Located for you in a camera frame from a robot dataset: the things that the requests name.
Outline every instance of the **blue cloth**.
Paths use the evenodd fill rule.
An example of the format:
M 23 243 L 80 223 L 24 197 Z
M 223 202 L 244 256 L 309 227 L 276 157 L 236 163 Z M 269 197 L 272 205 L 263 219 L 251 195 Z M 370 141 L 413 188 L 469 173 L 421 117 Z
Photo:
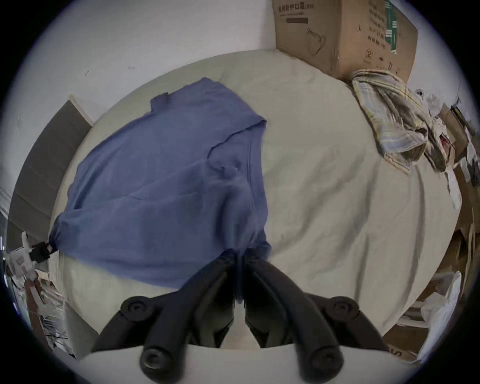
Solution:
M 227 249 L 268 249 L 265 120 L 207 78 L 150 104 L 80 163 L 50 244 L 175 288 Z

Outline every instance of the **white wall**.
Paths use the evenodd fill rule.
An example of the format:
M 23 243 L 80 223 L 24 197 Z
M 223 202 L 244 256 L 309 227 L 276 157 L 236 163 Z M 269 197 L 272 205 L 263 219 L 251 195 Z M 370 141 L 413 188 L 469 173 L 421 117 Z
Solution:
M 467 119 L 473 116 L 478 121 L 468 83 L 461 80 L 451 52 L 413 7 L 399 2 L 419 30 L 408 85 L 438 93 L 447 105 L 454 103 L 460 87 L 462 111 Z M 79 0 L 72 4 L 31 50 L 4 106 L 0 207 L 8 209 L 28 152 L 69 94 L 95 121 L 129 92 L 170 70 L 223 53 L 274 48 L 270 4 L 270 0 Z

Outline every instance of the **striped cloth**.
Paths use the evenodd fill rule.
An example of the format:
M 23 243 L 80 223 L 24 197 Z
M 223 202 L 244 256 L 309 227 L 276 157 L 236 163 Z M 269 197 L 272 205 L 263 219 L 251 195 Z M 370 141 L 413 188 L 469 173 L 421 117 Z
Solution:
M 359 70 L 350 78 L 385 160 L 409 173 L 425 154 L 436 171 L 445 171 L 432 118 L 398 76 L 383 70 Z

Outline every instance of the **dark gray panel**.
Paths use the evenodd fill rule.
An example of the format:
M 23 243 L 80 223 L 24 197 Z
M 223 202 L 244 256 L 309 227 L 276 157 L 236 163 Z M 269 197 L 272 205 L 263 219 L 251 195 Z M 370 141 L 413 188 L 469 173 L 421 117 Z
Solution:
M 28 233 L 32 244 L 47 241 L 63 176 L 90 128 L 72 102 L 67 101 L 38 137 L 13 191 L 7 225 L 8 252 L 22 245 L 22 231 Z

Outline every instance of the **white bedsheet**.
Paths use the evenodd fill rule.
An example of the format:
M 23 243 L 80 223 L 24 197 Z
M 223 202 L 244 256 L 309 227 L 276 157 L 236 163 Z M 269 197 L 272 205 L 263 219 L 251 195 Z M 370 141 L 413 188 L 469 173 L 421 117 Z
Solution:
M 458 211 L 447 179 L 424 157 L 408 176 L 389 165 L 349 87 L 278 51 L 199 61 L 127 95 L 78 149 L 52 217 L 64 210 L 77 165 L 95 145 L 148 112 L 154 96 L 202 77 L 220 81 L 267 119 L 262 169 L 270 262 L 306 292 L 355 299 L 384 334 L 425 288 L 448 246 Z M 58 290 L 98 332 L 126 298 L 171 291 L 63 254 L 49 267 Z

